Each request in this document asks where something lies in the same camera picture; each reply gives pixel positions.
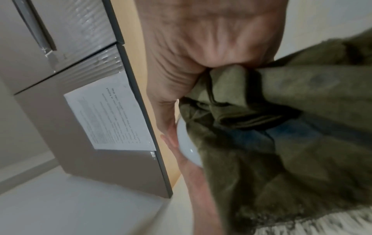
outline gray wall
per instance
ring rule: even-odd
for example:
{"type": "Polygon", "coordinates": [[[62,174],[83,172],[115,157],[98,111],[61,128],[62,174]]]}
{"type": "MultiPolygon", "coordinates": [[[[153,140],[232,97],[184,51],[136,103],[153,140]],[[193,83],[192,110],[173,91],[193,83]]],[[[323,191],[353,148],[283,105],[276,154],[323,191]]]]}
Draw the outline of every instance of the gray wall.
{"type": "Polygon", "coordinates": [[[0,80],[0,169],[48,150],[31,121],[0,80]]]}

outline yellow wooden surface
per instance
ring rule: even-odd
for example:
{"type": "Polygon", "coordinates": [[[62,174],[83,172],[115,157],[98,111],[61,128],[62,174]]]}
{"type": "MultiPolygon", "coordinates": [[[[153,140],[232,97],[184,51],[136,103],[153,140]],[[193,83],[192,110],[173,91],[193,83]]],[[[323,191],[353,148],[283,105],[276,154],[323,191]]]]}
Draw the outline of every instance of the yellow wooden surface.
{"type": "Polygon", "coordinates": [[[121,33],[123,34],[125,41],[124,46],[136,77],[138,87],[141,91],[142,99],[145,103],[151,124],[154,128],[170,183],[173,187],[180,176],[180,172],[172,152],[160,138],[161,133],[156,128],[155,116],[150,101],[146,95],[147,68],[145,43],[135,3],[133,0],[111,0],[111,4],[114,8],[117,21],[119,22],[121,33]]]}

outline green cloth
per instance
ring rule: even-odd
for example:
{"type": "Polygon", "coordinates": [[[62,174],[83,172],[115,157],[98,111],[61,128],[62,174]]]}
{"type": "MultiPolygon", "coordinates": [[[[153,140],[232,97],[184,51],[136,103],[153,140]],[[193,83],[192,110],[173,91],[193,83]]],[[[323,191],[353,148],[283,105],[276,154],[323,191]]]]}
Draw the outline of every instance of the green cloth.
{"type": "Polygon", "coordinates": [[[179,107],[228,234],[372,222],[371,65],[368,30],[201,75],[179,107]]]}

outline white label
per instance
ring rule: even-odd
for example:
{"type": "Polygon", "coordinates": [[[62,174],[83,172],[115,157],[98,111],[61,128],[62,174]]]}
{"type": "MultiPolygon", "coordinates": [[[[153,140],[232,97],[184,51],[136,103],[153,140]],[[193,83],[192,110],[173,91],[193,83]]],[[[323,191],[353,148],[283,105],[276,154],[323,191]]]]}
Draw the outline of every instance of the white label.
{"type": "Polygon", "coordinates": [[[156,150],[125,71],[64,96],[95,149],[156,150]]]}

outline white fringe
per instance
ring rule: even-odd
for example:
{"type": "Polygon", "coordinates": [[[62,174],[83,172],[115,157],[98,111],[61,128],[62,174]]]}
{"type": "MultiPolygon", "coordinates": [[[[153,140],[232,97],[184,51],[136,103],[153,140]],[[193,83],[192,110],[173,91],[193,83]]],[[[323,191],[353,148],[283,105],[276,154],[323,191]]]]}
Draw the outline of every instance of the white fringe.
{"type": "Polygon", "coordinates": [[[258,228],[254,235],[372,235],[372,208],[331,213],[314,220],[258,228]]]}

